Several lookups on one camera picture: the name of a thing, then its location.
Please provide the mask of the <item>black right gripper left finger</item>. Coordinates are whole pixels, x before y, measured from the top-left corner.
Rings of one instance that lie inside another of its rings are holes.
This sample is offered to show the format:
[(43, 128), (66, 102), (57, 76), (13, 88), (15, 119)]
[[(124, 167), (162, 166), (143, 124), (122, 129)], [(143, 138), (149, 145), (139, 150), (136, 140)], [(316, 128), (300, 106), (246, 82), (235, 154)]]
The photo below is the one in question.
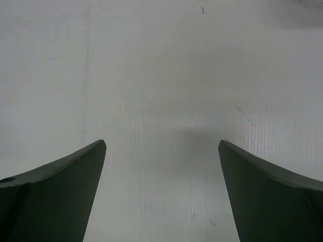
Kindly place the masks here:
[(104, 140), (1, 180), (1, 241), (83, 241), (106, 154)]

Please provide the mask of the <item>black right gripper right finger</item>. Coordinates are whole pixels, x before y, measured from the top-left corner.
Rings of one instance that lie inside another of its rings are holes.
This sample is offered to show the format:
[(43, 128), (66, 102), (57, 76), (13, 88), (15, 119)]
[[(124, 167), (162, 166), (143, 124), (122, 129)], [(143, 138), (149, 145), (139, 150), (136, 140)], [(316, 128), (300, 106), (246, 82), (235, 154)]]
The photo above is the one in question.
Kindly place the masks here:
[(240, 241), (322, 241), (322, 182), (221, 140), (221, 167)]

